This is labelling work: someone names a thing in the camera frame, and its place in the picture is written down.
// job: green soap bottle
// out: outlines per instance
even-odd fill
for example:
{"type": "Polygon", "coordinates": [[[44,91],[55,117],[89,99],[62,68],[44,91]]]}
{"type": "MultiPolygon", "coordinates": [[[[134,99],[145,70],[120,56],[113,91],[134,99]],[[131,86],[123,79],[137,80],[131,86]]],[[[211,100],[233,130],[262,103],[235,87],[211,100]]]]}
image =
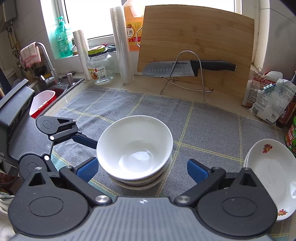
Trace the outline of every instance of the green soap bottle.
{"type": "Polygon", "coordinates": [[[64,17],[60,16],[57,19],[61,20],[59,22],[59,26],[57,27],[55,31],[57,43],[59,46],[59,53],[62,58],[68,57],[73,55],[72,53],[72,39],[73,33],[71,31],[71,28],[68,24],[65,24],[65,21],[63,21],[64,17]]]}

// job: black knife handle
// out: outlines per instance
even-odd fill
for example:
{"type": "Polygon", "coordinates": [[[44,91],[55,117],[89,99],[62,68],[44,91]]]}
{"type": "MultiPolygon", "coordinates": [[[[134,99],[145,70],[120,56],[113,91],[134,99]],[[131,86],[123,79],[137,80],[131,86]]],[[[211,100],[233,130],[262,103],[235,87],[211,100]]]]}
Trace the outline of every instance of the black knife handle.
{"type": "MultiPolygon", "coordinates": [[[[231,70],[235,71],[237,67],[235,64],[222,61],[222,60],[201,60],[202,68],[208,70],[231,70]]],[[[190,64],[195,76],[197,76],[197,70],[200,68],[200,62],[198,60],[190,60],[190,64]]]]}

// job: kitchen knife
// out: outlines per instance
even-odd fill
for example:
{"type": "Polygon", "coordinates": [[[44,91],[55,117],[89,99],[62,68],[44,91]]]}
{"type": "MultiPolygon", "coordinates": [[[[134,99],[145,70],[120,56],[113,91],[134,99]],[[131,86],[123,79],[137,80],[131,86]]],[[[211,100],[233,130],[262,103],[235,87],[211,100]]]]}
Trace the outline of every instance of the kitchen knife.
{"type": "MultiPolygon", "coordinates": [[[[231,70],[235,71],[236,65],[221,60],[202,60],[202,68],[208,70],[231,70]]],[[[142,76],[168,77],[174,61],[152,62],[147,64],[142,76]]],[[[198,60],[177,61],[172,77],[197,76],[197,70],[200,68],[198,60]]]]}

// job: cutting board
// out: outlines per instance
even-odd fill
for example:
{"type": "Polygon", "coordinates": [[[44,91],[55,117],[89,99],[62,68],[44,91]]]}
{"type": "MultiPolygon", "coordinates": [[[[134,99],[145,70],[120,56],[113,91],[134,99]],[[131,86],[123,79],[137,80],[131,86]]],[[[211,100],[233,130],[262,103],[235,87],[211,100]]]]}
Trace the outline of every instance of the cutting board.
{"type": "MultiPolygon", "coordinates": [[[[204,82],[206,87],[243,98],[250,72],[253,42],[254,19],[249,17],[200,6],[147,6],[138,72],[142,72],[148,63],[175,61],[181,51],[192,50],[201,60],[224,60],[236,64],[235,72],[203,70],[204,82]]],[[[179,58],[190,59],[196,57],[184,53],[179,58]]],[[[177,79],[201,84],[200,70],[197,77],[177,79]]]]}

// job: blue rubber fingertip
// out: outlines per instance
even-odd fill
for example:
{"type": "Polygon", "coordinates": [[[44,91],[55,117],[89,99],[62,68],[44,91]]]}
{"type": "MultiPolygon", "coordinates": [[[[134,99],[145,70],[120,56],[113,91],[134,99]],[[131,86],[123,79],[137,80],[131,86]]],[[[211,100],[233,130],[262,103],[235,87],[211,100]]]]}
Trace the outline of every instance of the blue rubber fingertip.
{"type": "Polygon", "coordinates": [[[97,174],[99,170],[99,161],[97,158],[90,161],[84,167],[77,170],[76,175],[87,183],[97,174]]]}
{"type": "Polygon", "coordinates": [[[202,169],[191,160],[187,162],[187,172],[196,183],[201,182],[209,176],[209,173],[206,170],[202,169]]]}

